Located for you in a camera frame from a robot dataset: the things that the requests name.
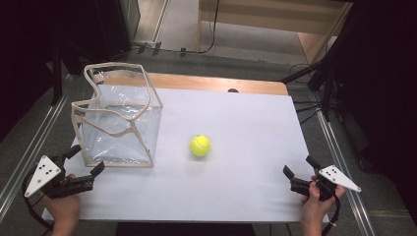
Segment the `black upright stand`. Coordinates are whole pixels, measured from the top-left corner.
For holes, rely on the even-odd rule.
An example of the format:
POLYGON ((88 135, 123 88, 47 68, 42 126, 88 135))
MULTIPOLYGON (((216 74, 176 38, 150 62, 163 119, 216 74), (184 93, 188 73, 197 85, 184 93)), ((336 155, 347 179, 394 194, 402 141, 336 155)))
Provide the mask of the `black upright stand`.
POLYGON ((55 106, 62 96, 62 65, 61 65, 59 44, 57 44, 53 50, 52 73, 53 73, 53 98, 51 101, 51 105, 55 106))

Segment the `clear bag with beige trim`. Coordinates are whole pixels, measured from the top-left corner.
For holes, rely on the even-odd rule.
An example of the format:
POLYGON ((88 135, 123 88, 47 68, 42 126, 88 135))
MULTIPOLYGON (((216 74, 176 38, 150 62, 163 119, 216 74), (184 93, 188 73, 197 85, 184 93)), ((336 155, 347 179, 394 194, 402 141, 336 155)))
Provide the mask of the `clear bag with beige trim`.
POLYGON ((90 98, 72 103, 72 123, 86 166, 152 167, 163 104, 141 65, 87 65, 90 98))

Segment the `metal floor rail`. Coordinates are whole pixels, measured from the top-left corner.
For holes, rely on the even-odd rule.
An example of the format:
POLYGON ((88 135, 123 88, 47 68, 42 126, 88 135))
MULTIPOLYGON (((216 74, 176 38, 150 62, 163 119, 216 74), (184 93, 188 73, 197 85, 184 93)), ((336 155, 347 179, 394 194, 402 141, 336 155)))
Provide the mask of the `metal floor rail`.
MULTIPOLYGON (((331 123, 326 120, 322 111, 318 112, 318 119, 320 121, 325 138, 327 139, 334 165, 347 177, 351 177, 350 171, 333 132, 331 123)), ((365 205, 361 199, 360 193, 353 190, 348 190, 346 195, 361 236, 377 236, 368 211, 366 210, 365 205)))
POLYGON ((55 105, 50 105, 42 98, 0 144, 0 221, 67 100, 68 95, 64 94, 55 105))

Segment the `person's left hand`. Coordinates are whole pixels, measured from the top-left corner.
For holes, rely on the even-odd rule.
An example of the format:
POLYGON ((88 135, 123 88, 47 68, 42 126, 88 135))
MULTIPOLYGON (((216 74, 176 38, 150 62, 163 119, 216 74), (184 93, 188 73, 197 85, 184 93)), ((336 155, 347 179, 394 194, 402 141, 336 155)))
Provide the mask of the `person's left hand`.
POLYGON ((54 226, 78 226, 81 213, 81 198, 78 194, 60 199, 50 199, 46 195, 42 195, 42 202, 52 215, 54 226))

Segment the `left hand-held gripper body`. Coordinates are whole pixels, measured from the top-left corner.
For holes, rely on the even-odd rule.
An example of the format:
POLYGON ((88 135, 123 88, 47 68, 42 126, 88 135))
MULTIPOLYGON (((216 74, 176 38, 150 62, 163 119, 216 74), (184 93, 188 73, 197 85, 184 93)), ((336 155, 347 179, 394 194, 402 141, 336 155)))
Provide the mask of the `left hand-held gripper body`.
POLYGON ((91 191, 95 169, 86 176, 68 177, 64 168, 66 159, 71 159, 71 156, 69 154, 54 157, 44 155, 34 169, 30 183, 24 190, 24 196, 29 198, 41 191, 50 199, 59 199, 91 191))

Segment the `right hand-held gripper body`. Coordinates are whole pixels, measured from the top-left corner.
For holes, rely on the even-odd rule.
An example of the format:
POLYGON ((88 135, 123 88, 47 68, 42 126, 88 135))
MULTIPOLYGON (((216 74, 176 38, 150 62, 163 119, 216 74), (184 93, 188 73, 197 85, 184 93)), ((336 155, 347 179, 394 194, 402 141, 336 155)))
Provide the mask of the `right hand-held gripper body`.
MULTIPOLYGON (((349 190, 360 193, 361 188, 356 185, 349 177, 347 177, 341 170, 335 165, 324 167, 320 170, 315 170, 317 176, 317 187, 320 190, 320 200, 326 201, 335 195, 335 189, 337 186, 342 186, 349 190)), ((302 180, 294 177, 290 181, 290 190, 292 192, 309 197, 309 187, 311 181, 302 180)))

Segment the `wooden table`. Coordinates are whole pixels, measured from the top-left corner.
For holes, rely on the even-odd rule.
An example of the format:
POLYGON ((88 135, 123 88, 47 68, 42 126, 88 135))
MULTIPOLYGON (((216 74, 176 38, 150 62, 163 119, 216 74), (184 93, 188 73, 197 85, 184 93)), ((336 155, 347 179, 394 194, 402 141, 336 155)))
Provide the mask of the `wooden table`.
MULTIPOLYGON (((227 79, 217 77, 199 77, 173 74, 148 73, 149 83, 161 89, 192 89, 211 91, 233 91, 240 93, 288 95, 286 85, 279 82, 227 79)), ((100 73, 92 77, 94 85, 121 85, 145 87, 145 76, 139 73, 116 71, 100 73)))

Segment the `yellow tennis ball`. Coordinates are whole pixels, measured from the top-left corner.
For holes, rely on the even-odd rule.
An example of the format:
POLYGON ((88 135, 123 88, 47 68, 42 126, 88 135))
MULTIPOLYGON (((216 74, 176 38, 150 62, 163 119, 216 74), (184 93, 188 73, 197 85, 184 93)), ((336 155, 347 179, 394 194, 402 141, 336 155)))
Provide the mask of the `yellow tennis ball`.
POLYGON ((210 140, 205 135, 194 136, 190 141, 190 151, 195 156, 204 156, 210 151, 210 140))

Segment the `person's right hand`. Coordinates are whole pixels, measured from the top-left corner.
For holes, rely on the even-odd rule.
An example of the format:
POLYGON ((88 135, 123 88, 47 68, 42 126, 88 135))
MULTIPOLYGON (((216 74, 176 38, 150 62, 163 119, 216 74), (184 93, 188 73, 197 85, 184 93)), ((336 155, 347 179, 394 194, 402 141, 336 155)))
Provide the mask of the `person's right hand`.
POLYGON ((321 226, 323 219, 330 208, 335 204, 335 197, 326 201, 320 200, 320 190, 317 187, 317 176, 311 177, 312 183, 309 187, 309 197, 302 198, 302 213, 300 222, 303 226, 321 226))

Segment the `white table cover sheet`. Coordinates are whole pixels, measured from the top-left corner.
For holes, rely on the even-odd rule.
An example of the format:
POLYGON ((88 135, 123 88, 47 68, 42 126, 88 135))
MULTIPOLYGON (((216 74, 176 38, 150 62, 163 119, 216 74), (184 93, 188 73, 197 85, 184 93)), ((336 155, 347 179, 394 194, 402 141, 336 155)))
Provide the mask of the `white table cover sheet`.
POLYGON ((282 170, 313 175, 288 95, 161 88, 152 168, 108 167, 83 193, 83 220, 295 222, 299 195, 282 170), (194 136, 210 151, 195 156, 194 136))

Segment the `light wooden shelf unit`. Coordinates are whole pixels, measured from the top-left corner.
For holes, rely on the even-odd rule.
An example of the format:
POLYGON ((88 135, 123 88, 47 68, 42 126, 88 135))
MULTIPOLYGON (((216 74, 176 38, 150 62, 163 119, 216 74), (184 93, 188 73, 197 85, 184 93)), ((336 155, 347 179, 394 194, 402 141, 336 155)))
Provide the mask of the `light wooden shelf unit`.
POLYGON ((339 36, 352 6, 348 0, 198 0, 198 37, 202 22, 295 31, 312 65, 339 36))

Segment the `dark curtain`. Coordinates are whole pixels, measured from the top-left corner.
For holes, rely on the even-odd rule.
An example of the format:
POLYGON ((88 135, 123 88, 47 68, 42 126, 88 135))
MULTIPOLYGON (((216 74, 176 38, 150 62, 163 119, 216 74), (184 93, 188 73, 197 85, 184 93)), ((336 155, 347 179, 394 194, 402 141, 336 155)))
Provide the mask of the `dark curtain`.
POLYGON ((417 212, 417 0, 353 0, 333 65, 339 99, 368 143, 361 155, 417 212))
POLYGON ((0 0, 0 142, 52 86, 52 73, 26 32, 23 0, 0 0))

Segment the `black tripod stand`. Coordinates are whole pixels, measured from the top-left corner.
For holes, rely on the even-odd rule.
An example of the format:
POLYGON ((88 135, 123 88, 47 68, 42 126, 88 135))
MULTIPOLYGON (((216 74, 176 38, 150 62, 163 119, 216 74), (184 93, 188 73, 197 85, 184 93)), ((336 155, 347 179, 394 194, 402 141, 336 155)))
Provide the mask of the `black tripod stand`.
POLYGON ((319 62, 316 62, 313 65, 310 65, 296 73, 290 74, 289 76, 280 80, 281 83, 288 84, 309 73, 314 72, 313 78, 308 82, 308 88, 309 90, 318 90, 320 86, 325 86, 321 108, 327 122, 330 121, 328 111, 330 110, 330 96, 334 81, 333 63, 336 57, 336 49, 330 49, 319 62))

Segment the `dark cabinet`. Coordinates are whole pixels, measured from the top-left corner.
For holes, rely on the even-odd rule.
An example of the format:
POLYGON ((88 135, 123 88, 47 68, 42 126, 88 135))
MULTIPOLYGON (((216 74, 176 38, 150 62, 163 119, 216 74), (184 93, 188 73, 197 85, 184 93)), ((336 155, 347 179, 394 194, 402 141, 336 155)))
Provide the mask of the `dark cabinet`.
POLYGON ((113 61, 132 49, 140 19, 138 0, 72 0, 72 44, 92 62, 113 61))

